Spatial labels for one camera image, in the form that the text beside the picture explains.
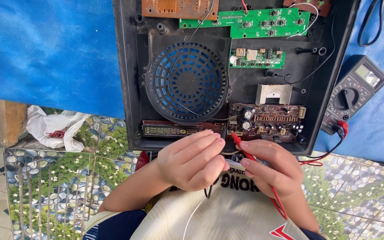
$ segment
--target white plastic bag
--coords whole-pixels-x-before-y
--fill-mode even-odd
[[[28,108],[28,122],[26,130],[41,144],[59,148],[65,146],[68,152],[80,152],[84,148],[81,142],[73,139],[82,123],[90,114],[63,111],[61,114],[47,115],[38,106],[32,105]],[[55,138],[57,132],[64,133],[63,138]]]

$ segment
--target brown circuit board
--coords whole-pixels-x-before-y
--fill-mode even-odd
[[[212,130],[220,134],[223,126],[226,126],[226,123],[180,125],[170,121],[142,121],[142,134],[145,137],[183,138],[203,130]]]
[[[242,116],[244,107],[254,109],[253,117],[248,120],[251,123],[248,131],[241,127],[241,123],[244,121]],[[264,139],[272,142],[292,143],[296,140],[298,131],[292,126],[300,125],[302,118],[305,117],[305,112],[306,108],[298,105],[230,104],[226,139],[231,140],[230,134],[234,132],[245,141]],[[265,124],[270,124],[274,128],[267,128]]]
[[[291,6],[293,3],[310,3],[319,10],[319,15],[323,17],[328,16],[331,8],[331,0],[284,0],[284,6]],[[316,14],[315,9],[307,4],[300,4],[297,7],[299,7],[299,9],[302,11]]]
[[[157,18],[204,19],[211,0],[142,0],[142,15]],[[214,0],[208,20],[217,20],[218,0]]]

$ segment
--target tiled floor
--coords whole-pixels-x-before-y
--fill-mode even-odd
[[[140,152],[127,149],[123,120],[91,116],[75,139],[87,152],[0,148],[0,240],[80,239],[105,197],[134,172]],[[333,240],[384,240],[384,167],[335,155],[323,163],[303,166],[302,185],[321,231]]]

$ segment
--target hand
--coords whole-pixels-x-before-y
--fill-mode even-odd
[[[220,134],[205,130],[180,139],[158,153],[157,165],[164,181],[186,191],[209,187],[229,169],[219,155],[225,145]]]
[[[273,167],[272,169],[246,158],[241,160],[242,166],[245,167],[245,175],[252,178],[264,194],[275,198],[269,186],[272,185],[281,200],[297,194],[303,195],[300,187],[303,182],[303,171],[296,157],[289,151],[265,140],[242,141],[240,147],[249,154],[269,162]]]

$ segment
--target multimeter dial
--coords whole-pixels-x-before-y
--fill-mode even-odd
[[[321,125],[331,135],[339,120],[347,121],[384,85],[384,73],[364,55],[351,56],[344,67],[347,69],[340,71],[343,77],[330,95]]]

